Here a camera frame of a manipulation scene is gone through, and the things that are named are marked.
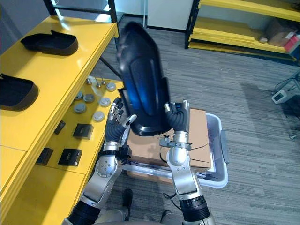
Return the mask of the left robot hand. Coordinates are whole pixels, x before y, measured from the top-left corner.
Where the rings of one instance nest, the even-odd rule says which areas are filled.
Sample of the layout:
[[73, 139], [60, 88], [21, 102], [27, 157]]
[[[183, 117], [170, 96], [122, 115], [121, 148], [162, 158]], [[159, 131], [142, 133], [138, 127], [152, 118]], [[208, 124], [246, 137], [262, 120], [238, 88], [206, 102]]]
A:
[[121, 137], [130, 125], [137, 119], [136, 114], [132, 114], [120, 121], [123, 114], [123, 103], [121, 98], [117, 97], [113, 101], [105, 124], [105, 141], [120, 142]]

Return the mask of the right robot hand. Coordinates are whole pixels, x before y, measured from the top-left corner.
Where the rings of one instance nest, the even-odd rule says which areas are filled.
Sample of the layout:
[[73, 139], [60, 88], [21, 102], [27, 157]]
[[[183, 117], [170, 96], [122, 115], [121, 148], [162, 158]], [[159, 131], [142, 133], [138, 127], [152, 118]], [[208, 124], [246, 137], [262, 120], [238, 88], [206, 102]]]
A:
[[175, 132], [189, 132], [189, 102], [183, 99], [181, 102], [167, 102], [164, 104], [166, 120]]

